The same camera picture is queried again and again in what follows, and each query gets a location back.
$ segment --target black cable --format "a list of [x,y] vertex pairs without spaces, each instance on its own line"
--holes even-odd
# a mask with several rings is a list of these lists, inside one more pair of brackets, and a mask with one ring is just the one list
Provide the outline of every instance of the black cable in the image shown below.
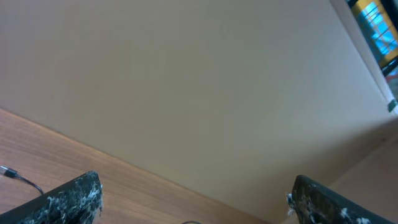
[[2,174],[4,174],[6,177],[19,179],[19,180],[35,187],[40,192],[41,195],[44,194],[43,190],[39,186],[37,186],[35,183],[31,182],[30,180],[26,179],[25,177],[19,175],[18,171],[13,170],[8,167],[4,167],[4,166],[0,166],[0,168],[1,168]]

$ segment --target green clip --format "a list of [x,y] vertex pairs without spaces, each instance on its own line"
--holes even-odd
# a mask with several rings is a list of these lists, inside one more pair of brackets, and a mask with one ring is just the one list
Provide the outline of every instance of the green clip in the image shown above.
[[398,101],[396,99],[391,100],[388,104],[388,112],[391,112],[398,105]]

